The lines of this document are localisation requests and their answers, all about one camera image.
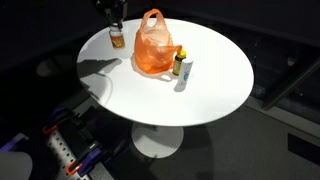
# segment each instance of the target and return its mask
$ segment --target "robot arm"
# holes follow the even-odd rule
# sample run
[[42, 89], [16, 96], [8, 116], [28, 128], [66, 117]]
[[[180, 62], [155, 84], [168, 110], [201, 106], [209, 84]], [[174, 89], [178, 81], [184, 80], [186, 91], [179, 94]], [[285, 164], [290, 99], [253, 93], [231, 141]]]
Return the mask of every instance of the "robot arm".
[[107, 26], [117, 23], [122, 29], [122, 21], [127, 17], [128, 2], [126, 0], [92, 0], [98, 12], [106, 19]]

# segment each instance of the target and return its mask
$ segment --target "orange plastic bag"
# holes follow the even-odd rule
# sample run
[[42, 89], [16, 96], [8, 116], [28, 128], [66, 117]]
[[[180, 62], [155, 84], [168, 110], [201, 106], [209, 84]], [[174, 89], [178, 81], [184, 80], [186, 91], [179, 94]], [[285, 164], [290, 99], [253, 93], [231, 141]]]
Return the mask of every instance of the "orange plastic bag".
[[[154, 26], [149, 27], [147, 21], [153, 14], [156, 14], [157, 21]], [[171, 34], [161, 12], [158, 9], [146, 12], [134, 44], [137, 66], [148, 74], [167, 71], [173, 67], [174, 53], [181, 50], [181, 45], [173, 46]]]

